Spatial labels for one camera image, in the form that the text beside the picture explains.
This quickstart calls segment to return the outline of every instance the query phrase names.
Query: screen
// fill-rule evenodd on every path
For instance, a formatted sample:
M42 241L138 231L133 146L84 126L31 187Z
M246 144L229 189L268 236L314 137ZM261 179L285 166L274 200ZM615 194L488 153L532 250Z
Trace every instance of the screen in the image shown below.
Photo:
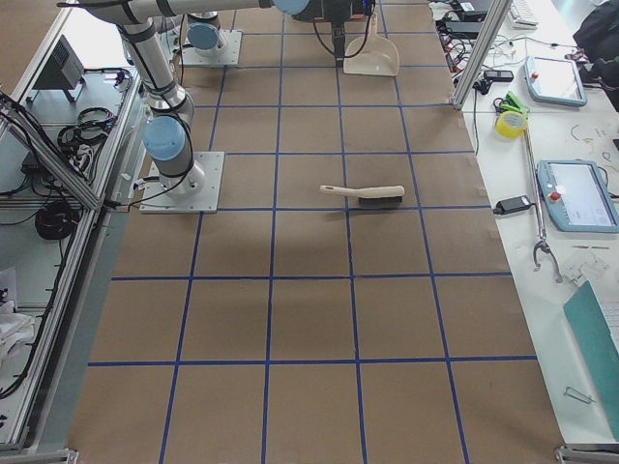
M550 167L571 225L616 225L591 165L551 163Z
M539 75L535 80L535 86L540 95L566 100L582 98L571 61L535 58L534 69Z

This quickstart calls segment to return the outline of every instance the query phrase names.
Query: keyboard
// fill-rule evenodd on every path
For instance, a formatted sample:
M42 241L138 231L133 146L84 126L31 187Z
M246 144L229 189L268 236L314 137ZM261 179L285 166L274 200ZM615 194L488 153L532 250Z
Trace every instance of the keyboard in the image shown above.
M531 12L526 0L512 0L507 18L514 29L534 30L538 28L540 22Z

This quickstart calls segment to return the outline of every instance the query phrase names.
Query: yellow tape roll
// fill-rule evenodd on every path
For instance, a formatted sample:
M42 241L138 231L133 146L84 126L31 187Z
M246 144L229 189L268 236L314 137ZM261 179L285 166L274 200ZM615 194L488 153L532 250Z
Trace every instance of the yellow tape roll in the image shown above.
M501 113L494 128L506 138L517 138L526 129L526 118L515 111Z

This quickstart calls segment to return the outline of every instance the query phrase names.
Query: white table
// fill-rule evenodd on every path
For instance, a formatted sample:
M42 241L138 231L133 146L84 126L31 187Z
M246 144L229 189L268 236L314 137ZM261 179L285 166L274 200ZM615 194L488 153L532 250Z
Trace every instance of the white table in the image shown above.
M550 0L529 0L528 3L540 21L538 30L515 30L504 24L501 35L513 38L526 34L542 42L574 43L572 34ZM609 189L619 191L619 151L612 143L613 138L619 138L619 114L605 93L586 90L587 105L571 108L533 101L526 87L521 60L527 55L563 58L570 49L533 41L515 41L513 47L502 46L502 49L507 50L509 56L489 54L486 65L510 69L515 79L509 84L494 83L488 95L478 95L477 99L478 161L491 204L522 194L533 198L524 140L521 137L506 141L494 131L496 114L492 102L505 97L508 90L531 107L529 124L536 160L593 160L608 171ZM507 62L519 63L504 66ZM471 140L475 143L472 93L462 110ZM619 302L619 236L560 232L552 225L546 211L544 214L547 242L559 266L575 253L582 252L581 247L600 247L592 251L610 268L601 281L595 282L596 291ZM563 304L574 294L576 286L570 282L556 283L552 264L542 253L542 268L534 272L532 250L538 237L533 209L513 216L497 217L497 225L565 443L616 444L563 312ZM596 402L585 404L566 396L564 392L567 387L592 396Z
M471 138L473 115L465 120ZM493 129L495 115L477 115L480 136L478 160L491 204L526 193L533 197L528 174L523 140L505 141ZM619 151L612 138L619 137L617 113L534 113L530 116L531 137L536 160L594 160L605 167L609 184L619 190ZM602 153L608 153L611 162ZM610 265L604 281L597 288L619 301L619 239L613 234L576 234L559 232L545 213L548 243L561 266L585 246L607 247L595 249L595 254ZM566 443L616 443L607 425L599 401L584 404L563 393L566 387L596 398L589 377L563 313L563 304L576 287L571 283L557 284L552 265L541 254L542 268L534 272L533 245L537 242L537 222L533 209L497 220L501 239L514 275L516 289L522 303L527 324L545 377L550 400Z
M525 104L531 106L535 112L551 113L599 113L614 112L612 104L602 90L586 89L588 103L581 108L571 108L554 104L538 103L533 101L529 95L528 88L524 81L522 62L527 56L543 56L549 58L565 58L567 53L571 53L574 48L567 46L552 47L548 44L573 45L574 39L570 30L563 22L561 15L556 11L550 0L528 0L531 11L540 21L539 27L535 31L514 29L506 21L501 30L497 41L507 39L518 39L528 37L544 43L536 43L533 40L514 40L513 46L508 43L502 44L500 49L491 50L488 54L485 65L500 70L510 70L514 73L514 81L511 83L493 83L487 95L478 95L477 111L494 112L492 102L497 98L504 98L508 91L514 92ZM473 110L473 94L469 94L462 111Z

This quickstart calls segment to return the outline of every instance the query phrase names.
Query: dustpan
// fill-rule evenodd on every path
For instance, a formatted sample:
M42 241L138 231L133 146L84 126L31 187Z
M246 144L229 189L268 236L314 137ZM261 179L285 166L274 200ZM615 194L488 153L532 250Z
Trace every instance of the dustpan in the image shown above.
M344 60L347 74L398 75L399 54L396 46L378 35L378 16L373 13L369 21L368 40L364 49L353 58ZM363 45L359 37L346 48L346 56L354 55Z

